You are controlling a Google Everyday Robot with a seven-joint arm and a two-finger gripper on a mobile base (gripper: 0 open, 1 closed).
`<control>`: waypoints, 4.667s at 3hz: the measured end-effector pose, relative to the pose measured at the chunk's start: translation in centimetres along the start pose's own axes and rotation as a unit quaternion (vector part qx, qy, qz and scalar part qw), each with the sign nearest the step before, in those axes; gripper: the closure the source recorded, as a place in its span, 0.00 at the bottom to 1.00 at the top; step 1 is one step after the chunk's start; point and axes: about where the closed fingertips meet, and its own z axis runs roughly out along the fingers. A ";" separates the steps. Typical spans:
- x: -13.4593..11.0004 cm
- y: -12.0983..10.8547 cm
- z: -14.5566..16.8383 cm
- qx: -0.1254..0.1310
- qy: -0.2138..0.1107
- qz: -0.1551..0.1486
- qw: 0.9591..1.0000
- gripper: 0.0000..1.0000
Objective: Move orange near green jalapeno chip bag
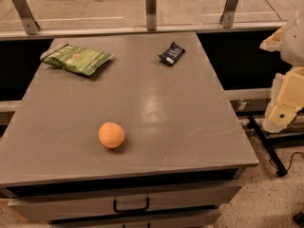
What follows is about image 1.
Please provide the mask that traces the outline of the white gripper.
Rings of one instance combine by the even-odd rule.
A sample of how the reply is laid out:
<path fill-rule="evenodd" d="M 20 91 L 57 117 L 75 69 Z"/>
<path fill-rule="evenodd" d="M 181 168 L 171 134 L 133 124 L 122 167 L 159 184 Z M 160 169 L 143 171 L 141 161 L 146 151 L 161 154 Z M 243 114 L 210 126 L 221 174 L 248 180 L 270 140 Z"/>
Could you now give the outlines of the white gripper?
<path fill-rule="evenodd" d="M 278 133 L 304 107 L 304 10 L 298 9 L 285 28 L 277 29 L 259 47 L 270 52 L 280 51 L 281 59 L 293 66 L 285 75 L 275 75 L 271 101 L 262 122 L 264 130 Z"/>

